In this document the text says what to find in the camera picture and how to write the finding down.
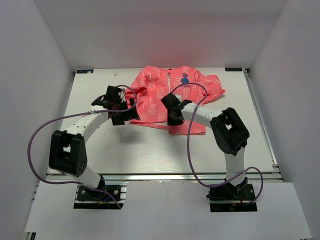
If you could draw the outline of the pink bear print jacket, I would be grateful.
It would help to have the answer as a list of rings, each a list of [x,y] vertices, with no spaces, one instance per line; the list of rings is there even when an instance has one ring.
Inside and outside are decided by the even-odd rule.
[[[126,90],[127,100],[137,97],[139,119],[130,124],[169,131],[173,135],[204,134],[203,124],[182,120],[187,103],[212,102],[225,93],[217,75],[203,75],[190,66],[163,69],[146,66]]]

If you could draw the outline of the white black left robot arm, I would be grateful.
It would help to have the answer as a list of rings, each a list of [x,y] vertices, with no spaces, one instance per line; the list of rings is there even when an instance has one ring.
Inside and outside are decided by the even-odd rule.
[[[51,136],[49,167],[72,177],[77,184],[88,188],[88,193],[99,200],[105,196],[103,177],[88,166],[86,142],[106,121],[114,126],[139,120],[138,97],[126,99],[125,85],[108,86],[106,93],[97,97],[87,112],[72,126],[56,130]]]

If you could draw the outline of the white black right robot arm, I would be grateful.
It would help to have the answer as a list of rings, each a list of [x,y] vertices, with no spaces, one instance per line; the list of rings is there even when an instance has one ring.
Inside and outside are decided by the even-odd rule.
[[[129,106],[124,96],[121,96],[122,90],[112,93],[111,97],[105,97],[107,100],[107,109],[114,111],[110,113],[112,124],[124,125],[126,121],[141,121],[134,98],[129,99]],[[187,128],[187,156],[192,173],[196,176],[191,163],[190,156],[190,133],[193,122],[204,125],[212,130],[215,142],[219,149],[224,153],[226,175],[225,180],[220,185],[213,185],[210,188],[218,188],[227,185],[226,195],[236,200],[244,193],[244,186],[248,183],[244,167],[244,152],[247,146],[247,140],[250,136],[243,121],[235,109],[228,107],[226,110],[217,111],[207,107],[200,106],[191,100],[181,101],[173,93],[169,93],[161,100],[165,108],[165,117],[169,126],[182,126],[188,121]]]

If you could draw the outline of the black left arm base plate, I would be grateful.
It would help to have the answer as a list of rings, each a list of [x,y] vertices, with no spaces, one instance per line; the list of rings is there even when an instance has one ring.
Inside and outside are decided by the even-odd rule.
[[[127,182],[107,182],[108,192],[122,208],[127,193]],[[79,185],[76,189],[73,208],[78,210],[120,210],[117,203],[106,193],[92,191]]]

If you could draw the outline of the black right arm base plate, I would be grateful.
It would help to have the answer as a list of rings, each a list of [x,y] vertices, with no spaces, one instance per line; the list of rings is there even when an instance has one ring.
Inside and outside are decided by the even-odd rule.
[[[258,211],[257,204],[250,203],[256,197],[252,184],[247,184],[239,193],[234,193],[227,185],[211,188],[206,197],[209,199],[211,213]]]

